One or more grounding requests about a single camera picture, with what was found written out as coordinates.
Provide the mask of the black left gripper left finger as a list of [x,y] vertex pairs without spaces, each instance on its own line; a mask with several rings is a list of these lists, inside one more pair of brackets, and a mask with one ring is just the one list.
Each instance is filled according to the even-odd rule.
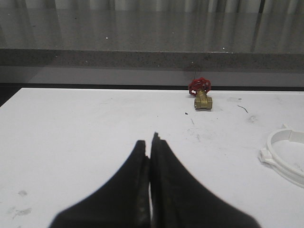
[[96,192],[57,214],[52,228],[148,228],[150,160],[137,141],[116,174]]

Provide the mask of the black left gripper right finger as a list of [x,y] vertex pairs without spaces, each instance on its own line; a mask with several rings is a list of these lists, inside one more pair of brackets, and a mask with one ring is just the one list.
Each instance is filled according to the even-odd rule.
[[248,214],[229,205],[182,165],[157,133],[150,156],[152,222],[157,228],[258,228]]

